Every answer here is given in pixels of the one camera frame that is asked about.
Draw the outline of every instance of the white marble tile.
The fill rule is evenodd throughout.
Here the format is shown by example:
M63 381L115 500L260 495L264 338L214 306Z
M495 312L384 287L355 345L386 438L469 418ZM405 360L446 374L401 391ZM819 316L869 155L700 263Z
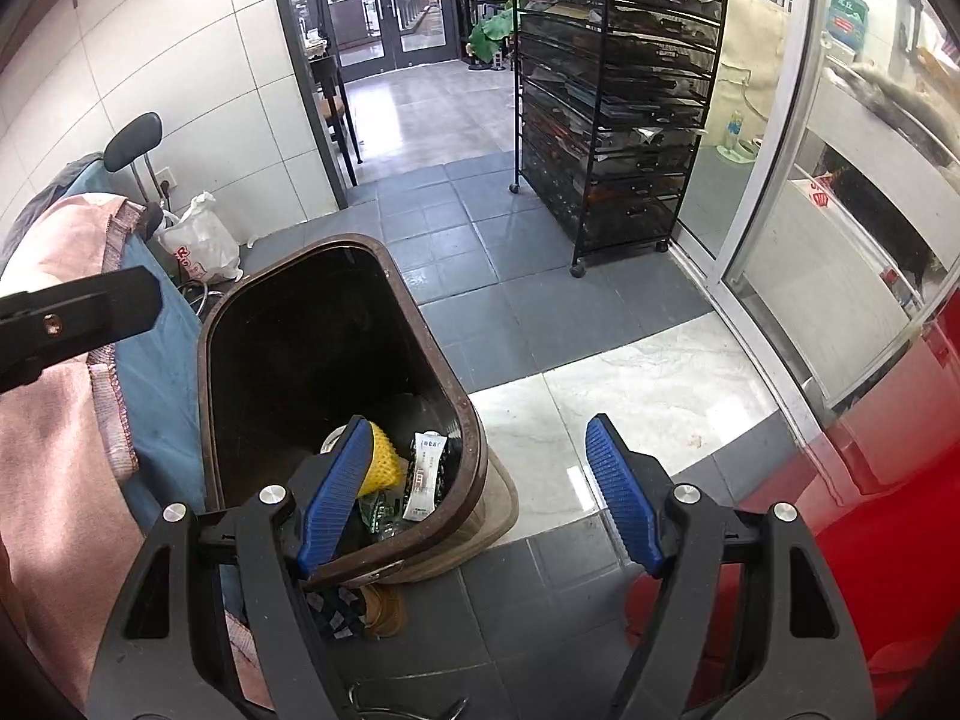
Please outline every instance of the white marble tile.
M585 460L584 431L606 413L627 446L673 475L776 410L749 358L711 312L544 374Z
M498 543L533 536L597 511L577 451L542 374L470 396L487 445L507 469L520 518Z

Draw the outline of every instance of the pink cloth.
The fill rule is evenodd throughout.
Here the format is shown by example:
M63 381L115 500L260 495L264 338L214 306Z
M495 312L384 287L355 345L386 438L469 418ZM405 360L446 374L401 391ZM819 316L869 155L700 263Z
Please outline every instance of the pink cloth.
M0 295L116 269L142 209L113 194L55 203L0 278ZM0 395L0 536L27 642L83 708L113 602L143 543L118 482L136 470L113 348L48 368ZM229 619L248 699L270 704L251 637Z

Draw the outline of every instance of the chair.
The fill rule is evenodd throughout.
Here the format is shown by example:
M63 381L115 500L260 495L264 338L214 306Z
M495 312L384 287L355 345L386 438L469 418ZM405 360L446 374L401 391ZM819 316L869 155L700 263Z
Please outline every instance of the chair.
M362 164L363 160L360 158L360 146L357 143L356 131L353 129L353 117L350 115L347 90L344 89L344 79L340 75L337 59L333 55L312 59L310 60L310 71L313 74L314 83L320 87L319 91L323 94L323 98L317 101L317 110L326 125L333 127L333 137L340 148L340 153L344 156L344 162L347 164L347 174L353 186L356 186L357 178L350 162L347 138L344 136L344 119L347 120L347 129L349 129L350 139L353 141L353 151L357 155L357 165Z

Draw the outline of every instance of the black metal rack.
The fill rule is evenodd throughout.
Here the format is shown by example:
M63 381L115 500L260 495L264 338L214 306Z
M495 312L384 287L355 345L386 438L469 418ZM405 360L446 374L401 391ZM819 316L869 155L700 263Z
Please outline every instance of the black metal rack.
M526 178L570 235L574 276L592 252L666 251L707 122L727 0L514 0L514 14L510 191Z

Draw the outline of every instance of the black chair backrest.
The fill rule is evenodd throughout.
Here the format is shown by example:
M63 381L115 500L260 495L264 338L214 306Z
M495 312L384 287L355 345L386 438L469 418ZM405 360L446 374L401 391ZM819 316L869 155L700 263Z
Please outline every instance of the black chair backrest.
M123 170L134 159L159 146L162 138L163 124L160 116L155 113L138 116L107 143L104 149L104 167L107 172Z

